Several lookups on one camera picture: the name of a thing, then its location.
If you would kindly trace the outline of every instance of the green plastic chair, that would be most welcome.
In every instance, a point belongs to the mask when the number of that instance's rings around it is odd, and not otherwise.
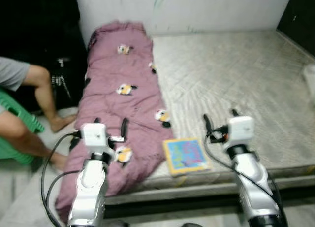
[[[14,115],[18,116],[31,132],[38,133],[45,130],[45,127],[34,115],[31,115],[27,110],[25,110],[3,89],[0,89],[0,105]],[[34,157],[16,151],[6,140],[0,137],[0,159],[15,159],[21,164],[29,164],[33,161]]]

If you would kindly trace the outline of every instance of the floor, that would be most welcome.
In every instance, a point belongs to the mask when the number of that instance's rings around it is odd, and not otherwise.
[[[74,113],[76,108],[61,110],[61,115]],[[47,147],[53,148],[54,144],[64,133],[73,130],[73,123],[57,134],[52,134],[45,118],[39,117],[46,131],[39,136]],[[68,153],[69,139],[60,144],[58,151]],[[56,176],[52,168],[48,168],[46,175],[46,189]],[[15,161],[0,161],[0,226],[52,226],[43,210],[39,198],[40,170],[33,173],[29,166],[17,164]],[[52,200],[58,193],[58,185],[53,189]],[[299,201],[285,202],[285,211],[291,227],[315,226],[315,199],[309,198]],[[136,216],[124,218],[132,227],[180,227],[186,222],[193,222],[204,227],[246,227],[248,226],[241,214],[232,207],[209,208],[202,210],[171,212],[164,214]],[[117,220],[105,220],[103,226],[118,227]]]

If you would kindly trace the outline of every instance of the pink blanket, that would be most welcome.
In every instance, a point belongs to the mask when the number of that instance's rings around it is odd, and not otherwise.
[[[152,46],[140,23],[105,25],[90,40],[87,78],[91,80],[75,127],[99,117],[111,136],[120,136],[123,118],[129,119],[127,141],[117,145],[118,159],[109,166],[107,196],[125,192],[149,176],[164,160],[162,141],[173,137],[151,64]],[[88,157],[80,141],[70,152],[65,171],[81,169]],[[65,222],[76,195],[76,178],[77,174],[63,178],[56,201]]]

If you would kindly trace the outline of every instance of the colorful book cover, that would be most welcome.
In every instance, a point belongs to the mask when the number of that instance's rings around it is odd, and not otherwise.
[[[166,140],[163,147],[169,170],[174,176],[210,169],[209,160],[196,138]]]

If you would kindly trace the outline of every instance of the mattress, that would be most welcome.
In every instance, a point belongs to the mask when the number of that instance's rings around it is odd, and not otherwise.
[[[160,88],[175,138],[203,139],[207,113],[219,126],[231,108],[255,119],[250,148],[281,189],[314,185],[315,109],[302,76],[311,58],[276,31],[153,37]],[[212,152],[229,162],[218,144]],[[107,204],[236,192],[233,174],[212,162],[208,172],[171,177],[166,162]]]

